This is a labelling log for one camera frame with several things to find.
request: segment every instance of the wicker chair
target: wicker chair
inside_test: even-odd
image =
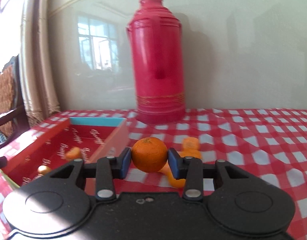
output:
[[[0,74],[0,130],[7,137],[0,149],[29,128],[21,94],[18,56],[12,57]]]

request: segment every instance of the red checkered tablecloth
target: red checkered tablecloth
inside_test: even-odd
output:
[[[307,240],[307,110],[188,109],[178,123],[156,126],[137,121],[134,110],[66,111],[45,120],[31,133],[40,136],[60,119],[71,116],[127,118],[130,146],[141,138],[153,136],[180,151],[184,138],[199,138],[205,163],[226,159],[289,193],[296,212],[288,232],[295,239]],[[0,176],[0,224],[5,223],[1,203],[10,192],[7,187]],[[166,176],[144,173],[133,165],[125,180],[115,181],[115,187],[117,193],[181,192],[169,185]],[[204,194],[213,190],[212,180],[204,179]]]

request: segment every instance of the wall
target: wall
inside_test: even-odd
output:
[[[50,3],[49,17],[62,108],[134,108],[125,27],[138,0],[77,0],[57,9],[63,2]],[[307,108],[307,0],[164,0],[164,5],[183,25],[187,107]],[[90,70],[81,62],[82,13],[117,26],[119,71]]]

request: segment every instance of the red thermos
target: red thermos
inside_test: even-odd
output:
[[[138,116],[146,124],[185,114],[180,21],[162,0],[140,0],[127,32],[132,48]]]

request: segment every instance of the small orange ball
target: small orange ball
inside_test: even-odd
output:
[[[140,171],[158,172],[167,162],[168,149],[160,139],[147,137],[134,144],[131,158]]]

